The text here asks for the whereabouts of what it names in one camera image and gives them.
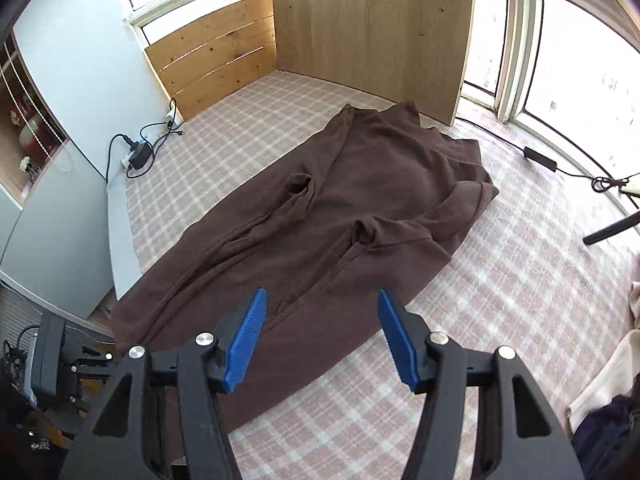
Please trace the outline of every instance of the plaid mattress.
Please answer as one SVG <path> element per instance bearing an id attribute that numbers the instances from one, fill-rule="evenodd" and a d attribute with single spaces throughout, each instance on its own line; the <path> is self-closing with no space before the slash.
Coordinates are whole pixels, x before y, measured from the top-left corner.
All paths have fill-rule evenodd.
<path id="1" fill-rule="evenodd" d="M 142 269 L 236 187 L 321 130 L 345 103 L 391 105 L 338 84 L 274 72 L 188 121 L 185 135 L 168 139 L 148 176 L 127 181 Z M 536 148 L 535 139 L 466 100 L 458 114 Z M 409 310 L 462 346 L 513 346 L 566 425 L 569 403 L 630 329 L 630 252 L 640 237 L 631 230 L 585 247 L 584 234 L 621 215 L 588 181 L 533 165 L 460 121 L 452 128 L 426 117 L 421 122 L 477 139 L 500 195 Z M 475 445 L 478 396 L 469 388 L 467 397 L 457 478 L 468 478 Z M 379 332 L 230 439 L 245 479 L 400 478 L 422 402 L 400 383 Z"/>

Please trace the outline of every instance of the wooden board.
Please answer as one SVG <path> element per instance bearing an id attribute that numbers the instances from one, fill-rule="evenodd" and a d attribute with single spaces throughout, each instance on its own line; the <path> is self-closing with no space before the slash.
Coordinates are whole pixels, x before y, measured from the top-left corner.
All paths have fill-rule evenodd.
<path id="1" fill-rule="evenodd" d="M 274 42 L 273 17 L 270 16 L 210 41 L 171 63 L 158 75 L 169 94 L 175 95 L 207 73 Z"/>
<path id="2" fill-rule="evenodd" d="M 451 124 L 473 0 L 273 0 L 278 68 L 393 101 Z"/>
<path id="3" fill-rule="evenodd" d="M 220 101 L 239 88 L 276 70 L 276 46 L 260 50 L 228 63 L 198 79 L 176 95 L 178 109 L 185 120 Z"/>
<path id="4" fill-rule="evenodd" d="M 242 0 L 198 18 L 149 45 L 145 51 L 159 71 L 199 46 L 269 16 L 273 16 L 271 0 Z"/>

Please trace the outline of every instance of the white wall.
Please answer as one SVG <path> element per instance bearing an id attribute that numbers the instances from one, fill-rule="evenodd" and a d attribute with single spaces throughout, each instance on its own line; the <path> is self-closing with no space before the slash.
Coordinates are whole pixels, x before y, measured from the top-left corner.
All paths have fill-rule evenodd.
<path id="1" fill-rule="evenodd" d="M 86 319 L 113 286 L 104 179 L 72 143 L 54 160 L 15 223 L 0 276 L 44 307 Z"/>
<path id="2" fill-rule="evenodd" d="M 111 137 L 139 138 L 168 101 L 133 31 L 127 0 L 32 0 L 14 34 L 31 77 L 73 142 L 104 176 Z M 126 153 L 121 139 L 114 153 Z M 116 166 L 112 164 L 111 173 Z"/>

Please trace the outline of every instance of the cream fabric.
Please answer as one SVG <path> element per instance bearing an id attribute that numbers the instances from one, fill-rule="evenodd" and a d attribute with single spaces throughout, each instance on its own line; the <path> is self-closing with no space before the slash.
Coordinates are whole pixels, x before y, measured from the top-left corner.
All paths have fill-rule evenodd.
<path id="1" fill-rule="evenodd" d="M 569 406 L 569 424 L 574 432 L 589 412 L 606 406 L 615 396 L 628 394 L 640 374 L 640 282 L 631 285 L 629 306 L 636 328 L 625 336 L 602 371 Z"/>

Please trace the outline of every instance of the brown garment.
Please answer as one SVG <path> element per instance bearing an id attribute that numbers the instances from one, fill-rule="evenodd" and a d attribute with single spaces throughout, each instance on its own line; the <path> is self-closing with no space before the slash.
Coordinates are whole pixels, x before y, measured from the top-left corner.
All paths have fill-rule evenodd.
<path id="1" fill-rule="evenodd" d="M 380 288 L 411 301 L 497 193 L 478 142 L 422 128 L 413 103 L 346 105 L 184 232 L 120 300 L 116 342 L 179 346 L 263 286 L 246 379 L 220 399 L 231 431 L 376 333 Z"/>

